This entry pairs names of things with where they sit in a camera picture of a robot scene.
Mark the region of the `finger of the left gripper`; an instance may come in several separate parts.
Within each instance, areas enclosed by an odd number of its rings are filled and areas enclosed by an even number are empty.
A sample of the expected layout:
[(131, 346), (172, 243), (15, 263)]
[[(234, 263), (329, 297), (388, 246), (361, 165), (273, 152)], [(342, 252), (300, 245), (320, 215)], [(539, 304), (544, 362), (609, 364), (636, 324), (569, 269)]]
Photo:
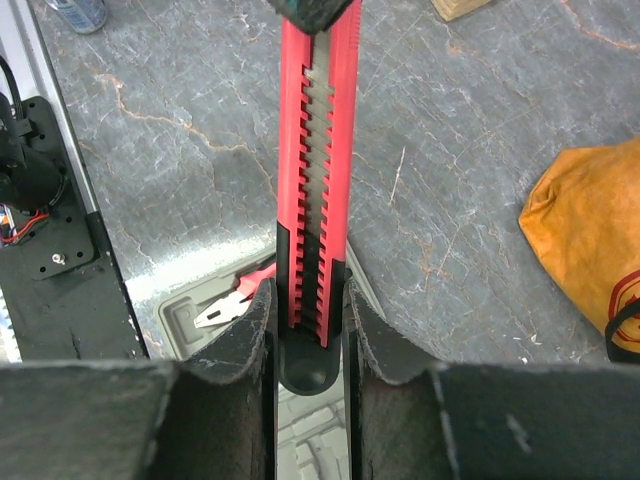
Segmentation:
[(277, 14), (305, 34), (329, 29), (353, 0), (268, 0)]

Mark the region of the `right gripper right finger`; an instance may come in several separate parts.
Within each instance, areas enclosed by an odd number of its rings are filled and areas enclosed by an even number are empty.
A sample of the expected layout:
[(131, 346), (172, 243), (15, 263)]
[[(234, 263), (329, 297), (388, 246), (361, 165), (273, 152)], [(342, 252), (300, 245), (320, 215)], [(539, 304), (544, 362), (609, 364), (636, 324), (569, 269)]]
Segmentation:
[(635, 479), (639, 370), (464, 364), (392, 328), (356, 285), (344, 316), (355, 479)]

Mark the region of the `red black pliers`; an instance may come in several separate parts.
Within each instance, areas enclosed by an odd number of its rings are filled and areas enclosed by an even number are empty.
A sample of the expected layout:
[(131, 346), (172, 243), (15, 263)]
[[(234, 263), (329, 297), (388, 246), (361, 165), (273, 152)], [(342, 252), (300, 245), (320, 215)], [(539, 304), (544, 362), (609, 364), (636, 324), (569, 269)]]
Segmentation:
[(275, 273), (276, 263), (271, 261), (266, 267), (241, 276), (236, 287), (196, 316), (194, 326), (196, 328), (214, 327), (241, 317), (248, 310), (250, 300), (260, 283), (274, 276)]

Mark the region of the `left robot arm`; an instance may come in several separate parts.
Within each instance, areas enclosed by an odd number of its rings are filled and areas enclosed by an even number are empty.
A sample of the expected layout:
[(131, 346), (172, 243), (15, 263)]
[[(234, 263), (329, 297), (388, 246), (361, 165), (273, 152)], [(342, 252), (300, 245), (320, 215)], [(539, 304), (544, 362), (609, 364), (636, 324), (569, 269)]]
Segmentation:
[[(271, 1), (276, 13), (299, 31), (316, 35), (328, 30), (351, 5), (349, 1)], [(13, 72), (5, 59), (1, 69), (13, 101), (1, 98), (1, 202), (20, 211), (36, 211), (57, 203), (65, 175), (53, 158), (23, 142), (21, 128), (28, 122)]]

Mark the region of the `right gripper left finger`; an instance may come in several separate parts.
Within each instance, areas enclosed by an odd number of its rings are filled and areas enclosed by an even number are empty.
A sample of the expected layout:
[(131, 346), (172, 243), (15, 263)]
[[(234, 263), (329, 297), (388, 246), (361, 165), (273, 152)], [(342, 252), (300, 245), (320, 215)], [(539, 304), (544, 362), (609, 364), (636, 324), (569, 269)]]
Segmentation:
[(5, 479), (149, 479), (180, 361), (36, 361), (1, 369)]

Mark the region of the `red utility knife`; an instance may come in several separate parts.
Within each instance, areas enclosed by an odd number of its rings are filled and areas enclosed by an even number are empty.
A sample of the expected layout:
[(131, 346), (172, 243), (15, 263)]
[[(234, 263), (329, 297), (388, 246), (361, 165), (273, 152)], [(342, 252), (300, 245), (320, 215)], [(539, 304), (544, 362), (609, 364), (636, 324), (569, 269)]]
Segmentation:
[(276, 286), (279, 379), (299, 395), (340, 365), (362, 4), (282, 23)]

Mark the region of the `grey plastic tool case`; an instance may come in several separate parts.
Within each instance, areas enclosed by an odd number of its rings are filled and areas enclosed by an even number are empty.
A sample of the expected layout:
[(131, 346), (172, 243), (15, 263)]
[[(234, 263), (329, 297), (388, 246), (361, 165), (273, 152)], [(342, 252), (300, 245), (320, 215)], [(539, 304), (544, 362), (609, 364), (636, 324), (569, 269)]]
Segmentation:
[[(366, 323), (385, 323), (356, 267), (345, 288), (343, 371), (349, 474), (368, 479), (362, 380)], [(280, 366), (275, 283), (259, 287), (248, 311), (181, 363), (170, 390), (149, 479), (274, 479)]]

